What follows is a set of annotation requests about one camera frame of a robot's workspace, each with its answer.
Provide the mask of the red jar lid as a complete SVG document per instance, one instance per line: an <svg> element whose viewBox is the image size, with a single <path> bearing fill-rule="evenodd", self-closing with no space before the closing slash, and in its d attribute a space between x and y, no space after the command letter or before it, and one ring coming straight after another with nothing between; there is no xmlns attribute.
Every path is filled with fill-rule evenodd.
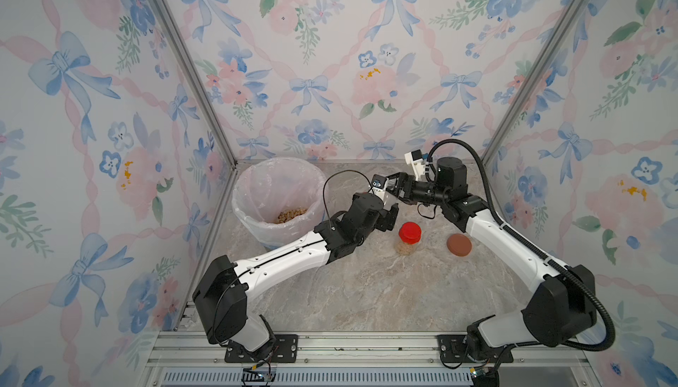
<svg viewBox="0 0 678 387"><path fill-rule="evenodd" d="M398 236L404 244L415 245L421 241L422 228L414 222L406 222L399 229Z"/></svg>

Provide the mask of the clear jar with peanuts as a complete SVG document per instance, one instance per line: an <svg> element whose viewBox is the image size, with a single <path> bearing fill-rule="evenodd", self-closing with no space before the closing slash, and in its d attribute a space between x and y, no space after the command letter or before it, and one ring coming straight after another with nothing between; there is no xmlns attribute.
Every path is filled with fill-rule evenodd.
<svg viewBox="0 0 678 387"><path fill-rule="evenodd" d="M397 254L400 256L409 256L416 250L418 244L420 244L420 242L415 245L404 244L398 236L398 241L395 244L395 251L397 251Z"/></svg>

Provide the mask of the orange jar lid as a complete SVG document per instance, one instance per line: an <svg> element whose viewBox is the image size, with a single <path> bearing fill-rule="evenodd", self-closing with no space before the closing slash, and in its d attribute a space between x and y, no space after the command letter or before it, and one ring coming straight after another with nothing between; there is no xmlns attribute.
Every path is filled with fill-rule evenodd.
<svg viewBox="0 0 678 387"><path fill-rule="evenodd" d="M459 257L469 256L472 251L472 242L469 237L462 233L450 235L446 241L448 251Z"/></svg>

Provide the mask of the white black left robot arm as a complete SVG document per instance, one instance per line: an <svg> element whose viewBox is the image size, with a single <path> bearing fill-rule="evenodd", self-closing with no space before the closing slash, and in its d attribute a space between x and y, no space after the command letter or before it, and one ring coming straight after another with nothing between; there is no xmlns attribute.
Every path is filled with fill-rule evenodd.
<svg viewBox="0 0 678 387"><path fill-rule="evenodd" d="M215 258L192 294L208 342L234 341L250 353L267 348L275 334L249 304L269 289L302 272L352 254L375 231L395 227L399 205L386 207L379 196L359 193L351 207L318 224L312 231L266 254L231 261Z"/></svg>

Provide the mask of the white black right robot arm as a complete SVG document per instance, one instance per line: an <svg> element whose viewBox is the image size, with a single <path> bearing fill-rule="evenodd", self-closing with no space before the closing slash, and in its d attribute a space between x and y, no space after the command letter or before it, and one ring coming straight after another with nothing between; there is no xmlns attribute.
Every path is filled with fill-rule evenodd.
<svg viewBox="0 0 678 387"><path fill-rule="evenodd" d="M440 159L434 180L425 177L422 160L410 164L413 174L375 175L374 193L439 208L448 222L492 250L531 292L524 309L489 316L468 327L469 355L480 361L505 346L568 345L596 325L595 280L588 269L553 258L495 218L489 203L469 192L467 168L460 159Z"/></svg>

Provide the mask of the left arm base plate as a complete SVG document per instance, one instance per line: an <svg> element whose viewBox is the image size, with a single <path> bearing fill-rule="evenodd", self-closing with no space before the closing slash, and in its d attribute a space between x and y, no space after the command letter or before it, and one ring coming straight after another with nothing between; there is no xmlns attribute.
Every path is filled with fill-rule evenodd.
<svg viewBox="0 0 678 387"><path fill-rule="evenodd" d="M265 343L254 352L247 351L242 345L231 341L226 348L226 363L256 364L295 363L298 355L297 334L275 334L274 339Z"/></svg>

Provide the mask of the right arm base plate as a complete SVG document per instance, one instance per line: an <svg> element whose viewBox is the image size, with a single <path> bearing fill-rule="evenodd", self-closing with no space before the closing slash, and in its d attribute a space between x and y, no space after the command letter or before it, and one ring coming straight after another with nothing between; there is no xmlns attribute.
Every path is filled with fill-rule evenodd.
<svg viewBox="0 0 678 387"><path fill-rule="evenodd" d="M467 339L465 334L440 334L436 342L441 361L451 366L514 362L512 351L504 351L503 346L490 348L478 339Z"/></svg>

